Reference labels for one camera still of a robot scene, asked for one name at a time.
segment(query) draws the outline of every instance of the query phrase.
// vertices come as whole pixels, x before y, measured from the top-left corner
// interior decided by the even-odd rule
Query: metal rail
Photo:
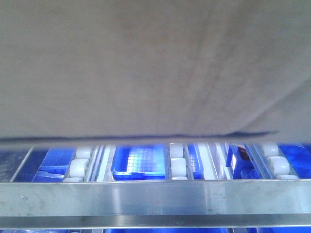
[[[0,226],[310,226],[310,193],[311,180],[0,183]]]
[[[11,182],[14,181],[14,179],[16,178],[16,176],[18,175],[19,171],[21,170],[21,168],[24,166],[25,162],[27,161],[29,155],[31,154],[31,152],[33,151],[33,147],[29,149],[29,151],[27,152],[26,156],[24,157],[24,159],[21,161],[20,165],[18,166],[17,170],[15,171],[14,175],[12,176],[12,178],[10,179]]]

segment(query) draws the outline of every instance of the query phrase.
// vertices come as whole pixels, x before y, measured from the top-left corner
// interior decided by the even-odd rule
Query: metal frame
[[[95,181],[96,176],[98,174],[99,164],[102,159],[102,153],[103,153],[104,147],[103,146],[97,146],[93,152],[92,156],[89,162],[89,168],[86,172],[86,177],[84,178],[85,182],[89,181]]]
[[[102,157],[102,162],[100,163],[100,167],[99,167],[99,171],[98,171],[98,177],[96,179],[96,181],[98,182],[103,182],[104,178],[105,178],[105,174],[106,174],[106,169],[108,166],[108,160],[109,160],[109,156],[110,156],[110,151],[112,149],[112,145],[107,145],[105,146],[104,150],[104,154]]]
[[[0,183],[0,226],[310,226],[310,193],[311,180]]]
[[[220,143],[206,143],[217,180],[230,180],[232,172],[225,166],[225,155]]]

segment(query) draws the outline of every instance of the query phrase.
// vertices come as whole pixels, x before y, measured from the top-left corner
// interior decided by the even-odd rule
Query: blue container
[[[44,160],[48,149],[35,148],[28,156],[27,161],[17,174],[14,182],[31,182]]]
[[[257,233],[310,233],[311,227],[257,228]]]
[[[46,171],[38,171],[32,180],[34,183],[41,183],[41,182],[62,182],[64,179],[64,175],[62,174],[52,174],[47,173]]]
[[[227,233],[226,228],[108,229],[106,233]]]
[[[39,171],[64,175],[75,152],[76,148],[50,148]]]
[[[111,172],[116,181],[164,180],[164,146],[117,147]]]
[[[279,147],[300,178],[311,178],[311,154],[305,147],[282,144]]]
[[[260,179],[260,175],[256,172],[255,169],[243,169],[241,172],[242,179]]]
[[[204,168],[199,152],[199,148],[197,144],[188,144],[188,151],[189,151],[189,159],[190,164],[193,172],[193,177],[196,180],[204,179]]]
[[[303,144],[303,147],[311,154],[311,144]]]
[[[245,173],[250,172],[252,169],[254,169],[254,166],[244,148],[230,145],[227,161],[226,161],[226,167],[232,166],[233,156],[235,158],[235,165],[233,166],[233,179],[243,179],[242,175],[245,175]]]

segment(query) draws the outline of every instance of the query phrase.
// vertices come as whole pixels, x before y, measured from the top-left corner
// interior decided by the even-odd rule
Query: white roller
[[[277,179],[285,179],[285,180],[295,180],[295,179],[298,179],[298,177],[295,176],[295,175],[278,175],[276,178]]]
[[[84,179],[87,171],[88,159],[74,159],[69,168],[70,177],[80,177]]]
[[[69,177],[63,180],[64,183],[75,183],[75,182],[83,182],[83,179],[80,177]]]
[[[186,160],[184,158],[171,159],[172,177],[187,176]]]
[[[185,181],[188,178],[186,176],[176,176],[176,177],[172,177],[172,180],[174,181]]]
[[[267,158],[273,173],[278,175],[288,175],[290,173],[290,165],[283,156],[273,156]]]
[[[170,143],[170,157],[172,158],[183,158],[184,148],[181,143]]]
[[[76,151],[77,159],[90,159],[92,155],[92,147],[78,147]]]
[[[278,146],[275,142],[265,142],[261,144],[265,157],[278,156]]]

